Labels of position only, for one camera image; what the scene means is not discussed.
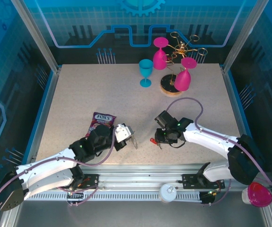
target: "white plastic part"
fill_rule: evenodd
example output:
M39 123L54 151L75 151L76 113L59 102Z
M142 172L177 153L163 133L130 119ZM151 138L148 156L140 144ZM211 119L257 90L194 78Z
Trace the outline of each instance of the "white plastic part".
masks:
M205 168L203 175L210 182L215 182L217 180L223 179L234 179L228 167L229 164L226 160L213 162Z
M245 204L251 204L249 198L248 198L248 187L245 188L243 191L242 191L242 200Z
M132 135L132 132L127 126L124 126L123 124L117 125L117 128L115 130L115 135L117 142L121 142L127 138L129 138Z
M163 202L171 202L173 201L177 196L177 190L174 186L167 183L163 185L159 190L159 196L161 201Z
M224 134L220 134L218 132L206 129L200 125L199 128L202 130L206 130L221 135L227 138L227 140L223 140L215 136L211 136L207 133L201 132L196 128L194 123L191 123L186 127L186 131L183 133L186 141L202 145L222 155L225 159L228 159L227 157L228 148L232 148L234 146L234 144L228 142L228 139L237 142L237 138L235 136L227 136Z
M40 160L38 162L34 162L31 164L23 165L23 166L17 166L17 174L24 172L26 169L28 169L31 166L34 166L37 163L40 163L44 160L53 158L53 157L69 157L74 159L75 154L71 149L66 148L65 150L59 152L56 155L50 156L48 158L45 158L43 160ZM27 172L26 174L23 174L21 177L19 177L20 180L23 180L22 188L27 189L33 184L35 184L38 181L41 181L42 179L53 175L61 170L70 169L75 167L77 164L73 161L68 160L54 160L51 162L44 163L36 168L34 168L32 171Z
M72 181L73 174L70 169L59 171L30 186L28 188L29 191L24 196L24 199L26 200L32 195L35 195L40 192L45 192L53 188L68 186L70 183L72 183Z

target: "glass panel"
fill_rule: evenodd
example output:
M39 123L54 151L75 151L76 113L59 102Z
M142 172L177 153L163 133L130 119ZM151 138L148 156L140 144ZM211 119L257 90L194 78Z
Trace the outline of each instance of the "glass panel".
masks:
M272 1L231 67L248 131L272 172Z
M0 171L21 163L49 74L12 3L0 1Z
M198 35L191 47L208 48L206 63L223 63L255 2L25 0L58 64L114 62L101 58L102 53L115 53L116 63L138 63L152 58L156 37L176 45L172 31L186 43Z

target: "table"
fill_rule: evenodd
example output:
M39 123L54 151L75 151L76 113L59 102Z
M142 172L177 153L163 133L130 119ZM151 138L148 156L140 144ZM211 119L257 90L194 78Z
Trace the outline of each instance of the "table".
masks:
M180 71L181 64L172 69ZM189 90L179 97L193 97L204 106L198 123L223 134L239 136L237 123L218 64L198 64L189 70L192 82ZM138 64L63 65L53 96L36 160L49 157L84 137L93 112L117 116L115 124L126 123L135 131L138 149L128 143L124 149L113 151L105 164L109 165L178 165L206 163L222 156L197 144L186 143L175 149L169 145L150 142L158 124L154 121L176 98L161 92L161 78L169 69L153 70L152 86L143 88ZM175 103L169 113L180 120L195 119L199 105L191 100ZM103 159L107 151L90 163Z

